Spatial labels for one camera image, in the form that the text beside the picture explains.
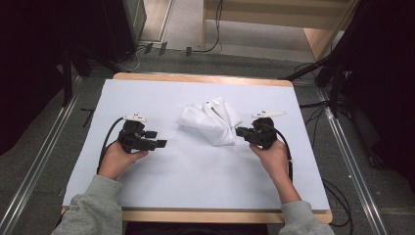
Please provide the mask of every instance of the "hand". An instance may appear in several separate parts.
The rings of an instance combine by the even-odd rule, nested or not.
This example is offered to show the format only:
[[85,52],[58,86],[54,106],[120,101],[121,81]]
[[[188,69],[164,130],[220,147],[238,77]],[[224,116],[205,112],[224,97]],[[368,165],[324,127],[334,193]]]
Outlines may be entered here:
[[146,157],[148,154],[148,151],[127,154],[122,149],[119,142],[116,141],[108,147],[98,174],[117,180],[130,165],[134,164],[135,161]]
[[288,175],[287,148],[283,142],[274,141],[271,148],[260,149],[254,144],[250,144],[251,150],[260,158],[260,162],[271,178],[281,175]]

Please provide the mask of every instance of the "gray carpet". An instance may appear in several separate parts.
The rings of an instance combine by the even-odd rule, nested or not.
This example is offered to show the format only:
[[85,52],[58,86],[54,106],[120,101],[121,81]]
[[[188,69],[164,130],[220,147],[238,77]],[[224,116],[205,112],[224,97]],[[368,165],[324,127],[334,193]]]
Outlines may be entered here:
[[[219,74],[258,78],[275,78],[291,74],[299,64],[222,55],[194,54],[186,58],[184,52],[171,51],[159,57],[157,50],[148,55],[140,54],[139,58],[141,65],[134,72]],[[133,68],[135,63],[132,57],[123,65]],[[82,78],[78,100],[13,234],[50,234],[58,221],[65,188],[89,128],[89,125],[82,126],[89,113],[81,109],[95,109],[104,80],[113,76],[107,69],[95,63],[91,65],[93,73],[88,78]],[[305,80],[310,78],[312,75],[308,74]],[[301,104],[319,101],[316,87],[296,85],[295,89]],[[60,93],[33,122],[18,145],[0,157],[0,214],[2,216],[46,138],[54,118],[58,115],[62,100],[63,94]],[[303,118],[308,119],[313,111],[313,109],[302,110]],[[340,116],[340,119],[390,233],[408,234],[408,231],[415,231],[413,223],[415,198],[405,180],[392,170],[380,171],[372,168],[352,122],[343,116]],[[313,138],[314,123],[312,121],[307,126],[310,140]],[[348,178],[349,173],[344,159],[325,116],[320,118],[317,125],[314,153],[321,176],[337,185],[350,203],[353,234],[371,234],[366,214]],[[334,222],[343,223],[346,221],[346,213],[332,196],[328,197],[333,209]],[[269,233],[276,234],[281,227],[281,224],[269,224]],[[336,234],[349,234],[348,225],[341,228],[334,227],[334,230]]]

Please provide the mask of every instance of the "white paper sheet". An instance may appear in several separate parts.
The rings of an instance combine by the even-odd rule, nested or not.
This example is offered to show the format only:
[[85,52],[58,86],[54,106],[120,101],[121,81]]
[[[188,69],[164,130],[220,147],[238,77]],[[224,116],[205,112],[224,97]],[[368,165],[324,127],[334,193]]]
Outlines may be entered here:
[[[119,203],[125,208],[279,210],[281,203],[266,171],[248,142],[213,147],[197,130],[179,124],[184,107],[221,96],[252,127],[252,113],[285,111],[273,117],[289,142],[294,184],[314,210],[329,204],[306,134],[293,87],[192,82],[107,80],[85,144],[70,178],[64,206],[87,189],[104,139],[120,117],[140,112],[145,130],[166,139],[163,149],[132,165],[118,180],[124,184]],[[115,140],[123,121],[114,129]]]

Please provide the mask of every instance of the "sleeve cuff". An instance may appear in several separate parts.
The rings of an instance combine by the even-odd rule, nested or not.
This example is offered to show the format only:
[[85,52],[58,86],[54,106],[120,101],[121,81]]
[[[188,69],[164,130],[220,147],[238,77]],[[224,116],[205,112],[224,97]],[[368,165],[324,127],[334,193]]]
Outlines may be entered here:
[[284,204],[281,208],[285,223],[306,223],[311,219],[316,219],[311,210],[311,204],[306,201],[296,201]]
[[101,175],[94,175],[91,184],[86,190],[86,195],[94,195],[98,200],[116,205],[116,195],[121,190],[122,184]]

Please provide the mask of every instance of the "white plastic mount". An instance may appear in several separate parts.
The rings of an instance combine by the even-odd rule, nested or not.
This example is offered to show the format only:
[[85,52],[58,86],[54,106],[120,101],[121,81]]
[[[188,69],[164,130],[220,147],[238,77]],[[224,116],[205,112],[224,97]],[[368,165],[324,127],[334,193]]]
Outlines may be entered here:
[[270,118],[270,117],[276,117],[276,116],[283,116],[286,115],[287,112],[280,111],[280,112],[268,112],[268,111],[262,111],[260,113],[253,114],[253,118]]
[[146,118],[139,115],[138,113],[135,113],[134,115],[129,115],[129,116],[124,116],[122,117],[125,120],[132,120],[132,121],[141,121],[141,122],[146,122]]

